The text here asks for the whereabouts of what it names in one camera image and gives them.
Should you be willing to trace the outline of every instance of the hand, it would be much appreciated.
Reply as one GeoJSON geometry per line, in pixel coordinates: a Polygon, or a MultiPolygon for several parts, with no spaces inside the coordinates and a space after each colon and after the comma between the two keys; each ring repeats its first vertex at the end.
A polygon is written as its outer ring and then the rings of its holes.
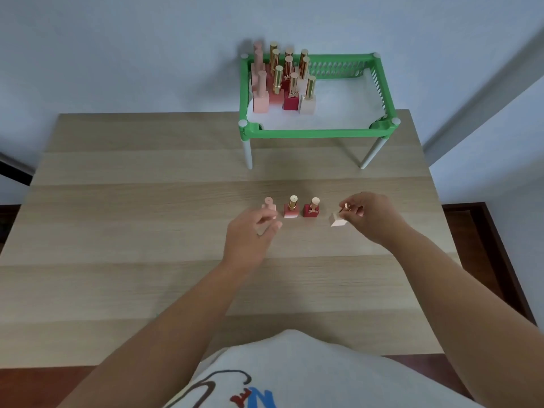
{"type": "Polygon", "coordinates": [[[346,203],[350,210],[344,209],[340,217],[372,242],[385,248],[393,242],[400,230],[410,227],[387,196],[361,192],[344,199],[339,205],[343,208],[346,203]]]}
{"type": "Polygon", "coordinates": [[[267,253],[282,223],[275,220],[276,211],[262,208],[247,209],[234,218],[227,227],[222,263],[227,267],[250,272],[258,267],[267,253]],[[271,221],[267,230],[259,236],[257,225],[271,221]]]}

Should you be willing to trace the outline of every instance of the printed graphic on shirt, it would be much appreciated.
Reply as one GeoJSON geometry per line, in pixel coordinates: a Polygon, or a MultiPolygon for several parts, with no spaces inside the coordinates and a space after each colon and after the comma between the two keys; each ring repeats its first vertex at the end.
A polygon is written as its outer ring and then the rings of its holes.
{"type": "Polygon", "coordinates": [[[191,385],[187,391],[185,391],[179,398],[176,398],[174,401],[168,404],[165,408],[173,408],[175,405],[180,404],[183,398],[187,397],[187,395],[189,395],[191,392],[200,388],[205,388],[202,397],[200,397],[200,399],[192,406],[192,408],[199,408],[212,395],[216,388],[216,381],[220,380],[221,376],[223,375],[238,375],[241,377],[241,380],[243,380],[241,382],[240,392],[232,395],[228,400],[226,400],[225,406],[228,406],[228,403],[230,402],[233,408],[235,406],[238,408],[258,408],[259,406],[264,408],[277,408],[276,404],[274,403],[274,395],[272,394],[272,391],[264,390],[264,392],[261,392],[255,387],[243,386],[250,384],[252,378],[247,372],[239,369],[225,369],[212,372],[207,377],[191,385]]]}

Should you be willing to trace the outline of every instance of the wooden tabletop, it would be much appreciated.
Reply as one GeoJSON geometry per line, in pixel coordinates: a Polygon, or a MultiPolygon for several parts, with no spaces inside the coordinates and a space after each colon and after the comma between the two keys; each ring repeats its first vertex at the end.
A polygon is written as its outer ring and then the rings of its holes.
{"type": "Polygon", "coordinates": [[[396,260],[328,221],[342,198],[381,192],[458,260],[399,117],[365,170],[374,139],[253,139],[249,171],[237,113],[60,116],[0,256],[0,367],[100,363],[218,263],[230,219],[290,195],[319,197],[319,216],[283,220],[208,352],[284,329],[372,354],[440,352],[396,260]]]}

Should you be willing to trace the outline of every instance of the left hand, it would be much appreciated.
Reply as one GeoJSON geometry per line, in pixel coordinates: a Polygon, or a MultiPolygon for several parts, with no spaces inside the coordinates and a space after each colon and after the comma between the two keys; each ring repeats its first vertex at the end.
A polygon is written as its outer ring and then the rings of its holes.
{"type": "Polygon", "coordinates": [[[232,269],[250,272],[258,267],[267,253],[282,223],[275,220],[277,212],[271,209],[247,209],[234,218],[227,227],[222,264],[232,269]],[[259,236],[256,227],[272,221],[259,236]]]}

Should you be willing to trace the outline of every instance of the white shelf leg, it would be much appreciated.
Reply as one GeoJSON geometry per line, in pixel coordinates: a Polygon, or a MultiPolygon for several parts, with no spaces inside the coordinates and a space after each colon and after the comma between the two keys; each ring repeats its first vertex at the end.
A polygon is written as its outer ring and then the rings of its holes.
{"type": "Polygon", "coordinates": [[[253,159],[251,158],[251,143],[249,143],[249,139],[242,140],[241,144],[244,148],[244,157],[245,157],[245,165],[248,167],[249,170],[253,169],[253,159]]]}
{"type": "Polygon", "coordinates": [[[384,147],[385,142],[387,139],[384,139],[383,137],[378,137],[374,144],[372,145],[371,149],[368,151],[367,155],[364,157],[362,163],[361,163],[361,169],[364,169],[368,166],[368,164],[371,162],[371,160],[374,158],[374,156],[377,155],[377,152],[380,151],[382,147],[384,147]]]}

